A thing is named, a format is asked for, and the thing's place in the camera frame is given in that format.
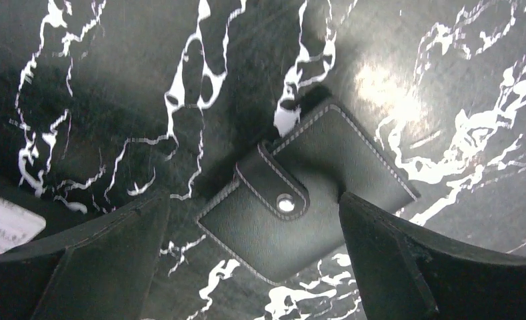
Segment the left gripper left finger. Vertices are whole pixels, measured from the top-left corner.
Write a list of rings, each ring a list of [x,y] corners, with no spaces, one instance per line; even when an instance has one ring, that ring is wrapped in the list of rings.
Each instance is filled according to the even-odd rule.
[[[168,201],[156,191],[0,254],[0,319],[138,319]]]

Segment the white credit card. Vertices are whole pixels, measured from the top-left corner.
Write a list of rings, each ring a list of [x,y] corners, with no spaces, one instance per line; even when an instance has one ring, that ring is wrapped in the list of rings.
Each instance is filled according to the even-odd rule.
[[[45,218],[0,197],[0,254],[30,242],[45,227]]]

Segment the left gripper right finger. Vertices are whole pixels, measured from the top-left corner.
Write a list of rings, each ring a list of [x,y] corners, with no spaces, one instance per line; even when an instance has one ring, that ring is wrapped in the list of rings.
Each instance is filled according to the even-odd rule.
[[[346,192],[339,218],[368,319],[526,319],[526,257],[470,245]]]

